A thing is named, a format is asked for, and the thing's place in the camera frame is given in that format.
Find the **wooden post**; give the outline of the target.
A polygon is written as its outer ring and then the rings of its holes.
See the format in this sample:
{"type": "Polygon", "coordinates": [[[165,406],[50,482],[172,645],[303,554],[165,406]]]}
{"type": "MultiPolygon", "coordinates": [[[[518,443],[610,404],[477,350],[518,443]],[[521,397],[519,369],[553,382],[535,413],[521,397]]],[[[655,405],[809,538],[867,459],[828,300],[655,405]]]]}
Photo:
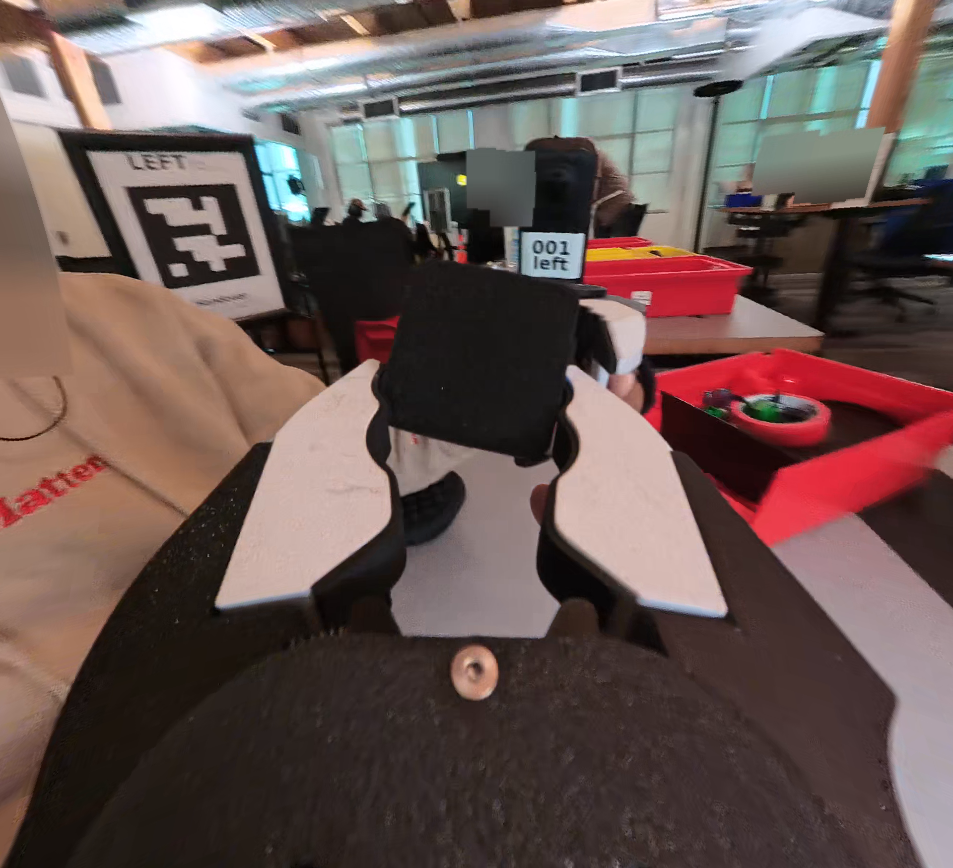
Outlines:
{"type": "Polygon", "coordinates": [[[899,134],[938,0],[895,0],[885,49],[867,113],[867,128],[899,134]]]}

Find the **framed marker sign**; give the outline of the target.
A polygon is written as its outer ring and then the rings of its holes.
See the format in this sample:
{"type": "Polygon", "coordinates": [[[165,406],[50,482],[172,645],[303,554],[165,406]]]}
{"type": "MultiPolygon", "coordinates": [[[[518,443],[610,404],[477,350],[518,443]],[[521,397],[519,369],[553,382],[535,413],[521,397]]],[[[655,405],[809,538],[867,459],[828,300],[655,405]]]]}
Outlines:
{"type": "Polygon", "coordinates": [[[103,130],[58,137],[120,275],[238,324],[291,312],[253,137],[103,130]]]}

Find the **black wall screen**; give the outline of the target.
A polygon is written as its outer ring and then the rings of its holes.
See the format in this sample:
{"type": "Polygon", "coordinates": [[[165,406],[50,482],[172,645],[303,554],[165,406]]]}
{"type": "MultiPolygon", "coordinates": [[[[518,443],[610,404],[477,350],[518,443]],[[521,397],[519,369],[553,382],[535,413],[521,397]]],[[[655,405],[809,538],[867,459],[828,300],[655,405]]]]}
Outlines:
{"type": "Polygon", "coordinates": [[[450,152],[416,163],[423,215],[432,229],[449,231],[453,223],[457,229],[470,228],[466,157],[465,151],[450,152]]]}

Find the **red tape roll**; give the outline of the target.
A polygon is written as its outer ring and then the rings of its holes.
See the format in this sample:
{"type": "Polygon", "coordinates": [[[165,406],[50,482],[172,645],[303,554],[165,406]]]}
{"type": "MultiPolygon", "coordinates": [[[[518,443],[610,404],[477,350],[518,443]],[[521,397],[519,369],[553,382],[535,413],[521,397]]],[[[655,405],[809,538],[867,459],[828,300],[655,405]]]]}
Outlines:
{"type": "Polygon", "coordinates": [[[831,425],[831,411],[827,405],[798,393],[773,392],[735,398],[730,415],[731,423],[757,441],[775,447],[810,447],[820,444],[831,425]],[[743,407],[748,398],[778,397],[785,408],[786,421],[766,424],[748,418],[743,407]]]}

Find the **person's beige hoodie torso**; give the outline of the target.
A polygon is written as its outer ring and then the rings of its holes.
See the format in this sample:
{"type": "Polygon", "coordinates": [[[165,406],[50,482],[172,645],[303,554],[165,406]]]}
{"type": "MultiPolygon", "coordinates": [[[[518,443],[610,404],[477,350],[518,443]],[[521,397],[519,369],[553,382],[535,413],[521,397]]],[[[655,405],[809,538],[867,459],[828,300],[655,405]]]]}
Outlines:
{"type": "Polygon", "coordinates": [[[58,278],[68,374],[2,378],[2,849],[120,597],[249,449],[324,389],[171,290],[58,278]]]}

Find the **red plastic parts bin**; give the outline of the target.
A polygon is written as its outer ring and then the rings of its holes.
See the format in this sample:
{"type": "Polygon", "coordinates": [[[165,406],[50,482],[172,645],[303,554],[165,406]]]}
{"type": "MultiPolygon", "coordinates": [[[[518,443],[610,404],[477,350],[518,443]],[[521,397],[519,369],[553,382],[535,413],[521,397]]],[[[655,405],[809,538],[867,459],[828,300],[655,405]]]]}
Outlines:
{"type": "Polygon", "coordinates": [[[657,378],[649,421],[661,431],[662,391],[702,409],[703,393],[720,387],[741,397],[798,393],[831,411],[831,425],[820,444],[777,447],[795,464],[778,472],[756,505],[736,498],[703,472],[769,545],[910,490],[951,445],[950,391],[793,350],[748,353],[664,372],[657,378]]]}

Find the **silver air duct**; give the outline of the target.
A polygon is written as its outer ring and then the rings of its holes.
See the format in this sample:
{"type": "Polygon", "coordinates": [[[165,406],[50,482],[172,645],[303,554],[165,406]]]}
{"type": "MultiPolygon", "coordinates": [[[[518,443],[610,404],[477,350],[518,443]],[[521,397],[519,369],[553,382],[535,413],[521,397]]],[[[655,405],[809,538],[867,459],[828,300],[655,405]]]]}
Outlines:
{"type": "Polygon", "coordinates": [[[624,64],[688,40],[659,21],[657,0],[215,0],[251,33],[290,36],[256,54],[206,62],[262,107],[312,97],[402,91],[397,82],[542,75],[624,64]]]}

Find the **wooden table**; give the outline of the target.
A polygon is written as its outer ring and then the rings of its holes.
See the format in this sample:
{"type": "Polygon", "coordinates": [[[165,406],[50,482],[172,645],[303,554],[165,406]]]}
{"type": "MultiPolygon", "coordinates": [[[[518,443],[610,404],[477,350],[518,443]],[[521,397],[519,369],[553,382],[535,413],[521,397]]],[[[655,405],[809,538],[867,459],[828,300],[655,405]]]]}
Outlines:
{"type": "Polygon", "coordinates": [[[781,349],[817,353],[823,341],[822,331],[739,295],[727,315],[647,319],[645,352],[691,358],[781,349]]]}

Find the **yellow crate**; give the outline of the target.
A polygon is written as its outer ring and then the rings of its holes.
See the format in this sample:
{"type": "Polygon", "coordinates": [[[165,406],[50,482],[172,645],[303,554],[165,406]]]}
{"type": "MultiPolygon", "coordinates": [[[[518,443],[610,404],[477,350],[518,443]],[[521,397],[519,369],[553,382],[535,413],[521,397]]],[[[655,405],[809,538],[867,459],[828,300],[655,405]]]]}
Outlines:
{"type": "Polygon", "coordinates": [[[695,259],[697,253],[673,246],[647,244],[638,246],[612,246],[590,248],[586,252],[586,263],[624,263],[653,259],[695,259]]]}

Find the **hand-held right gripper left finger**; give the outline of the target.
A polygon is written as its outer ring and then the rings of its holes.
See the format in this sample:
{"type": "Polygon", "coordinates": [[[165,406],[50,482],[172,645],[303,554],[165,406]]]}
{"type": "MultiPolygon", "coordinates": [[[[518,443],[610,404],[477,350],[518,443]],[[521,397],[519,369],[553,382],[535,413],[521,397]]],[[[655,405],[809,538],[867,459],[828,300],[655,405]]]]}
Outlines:
{"type": "Polygon", "coordinates": [[[346,612],[364,595],[389,595],[403,576],[379,369],[364,362],[274,436],[215,599],[220,611],[310,598],[346,612]]]}

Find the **blue office chair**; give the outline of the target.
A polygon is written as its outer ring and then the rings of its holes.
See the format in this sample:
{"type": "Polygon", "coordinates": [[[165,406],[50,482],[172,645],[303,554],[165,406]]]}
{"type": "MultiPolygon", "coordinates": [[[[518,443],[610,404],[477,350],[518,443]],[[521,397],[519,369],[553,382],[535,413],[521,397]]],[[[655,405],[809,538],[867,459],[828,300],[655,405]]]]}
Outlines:
{"type": "Polygon", "coordinates": [[[858,253],[852,270],[861,276],[864,288],[852,295],[872,299],[896,309],[897,320],[905,322],[910,302],[935,310],[935,301],[891,285],[894,279],[921,279],[937,274],[952,254],[951,196],[935,197],[919,207],[904,223],[885,231],[878,244],[858,253]]]}

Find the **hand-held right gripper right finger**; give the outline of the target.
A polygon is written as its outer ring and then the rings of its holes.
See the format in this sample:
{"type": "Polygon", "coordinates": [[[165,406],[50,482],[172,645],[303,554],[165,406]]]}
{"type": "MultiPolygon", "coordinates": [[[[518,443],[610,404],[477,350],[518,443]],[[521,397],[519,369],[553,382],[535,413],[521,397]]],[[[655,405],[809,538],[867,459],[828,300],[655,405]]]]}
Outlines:
{"type": "Polygon", "coordinates": [[[576,365],[557,416],[538,574],[558,601],[621,601],[721,619],[728,605],[673,452],[643,416],[576,365]]]}

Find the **black blue foam pad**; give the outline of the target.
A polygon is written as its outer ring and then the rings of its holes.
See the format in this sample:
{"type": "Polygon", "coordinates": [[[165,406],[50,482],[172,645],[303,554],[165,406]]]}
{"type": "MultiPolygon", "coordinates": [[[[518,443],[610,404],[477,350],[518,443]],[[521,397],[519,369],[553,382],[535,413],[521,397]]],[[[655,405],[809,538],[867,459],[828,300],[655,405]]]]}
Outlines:
{"type": "Polygon", "coordinates": [[[379,380],[393,428],[525,464],[547,457],[577,348],[566,286],[432,263],[408,279],[379,380]]]}

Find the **black office chair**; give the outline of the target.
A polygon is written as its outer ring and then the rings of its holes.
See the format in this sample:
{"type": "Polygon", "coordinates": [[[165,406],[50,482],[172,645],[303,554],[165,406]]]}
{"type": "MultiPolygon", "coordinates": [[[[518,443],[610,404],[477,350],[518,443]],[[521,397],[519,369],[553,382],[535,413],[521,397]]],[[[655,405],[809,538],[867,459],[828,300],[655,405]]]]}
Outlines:
{"type": "Polygon", "coordinates": [[[398,218],[293,225],[292,255],[315,296],[340,371],[358,362],[354,326],[397,316],[413,267],[413,239],[398,218]]]}

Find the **dark desk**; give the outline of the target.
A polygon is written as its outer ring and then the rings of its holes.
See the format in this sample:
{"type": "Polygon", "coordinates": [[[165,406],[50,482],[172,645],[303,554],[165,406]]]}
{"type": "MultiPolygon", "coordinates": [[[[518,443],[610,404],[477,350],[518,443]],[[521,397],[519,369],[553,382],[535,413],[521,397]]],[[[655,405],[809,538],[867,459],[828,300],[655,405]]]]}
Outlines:
{"type": "Polygon", "coordinates": [[[905,200],[881,200],[861,206],[841,205],[793,205],[781,209],[769,210],[761,207],[720,207],[719,212],[728,215],[766,216],[780,219],[789,216],[816,216],[835,222],[835,229],[828,245],[817,291],[816,303],[810,326],[821,332],[832,320],[848,284],[848,240],[863,219],[878,216],[896,209],[924,207],[931,203],[930,196],[914,197],[905,200]]]}

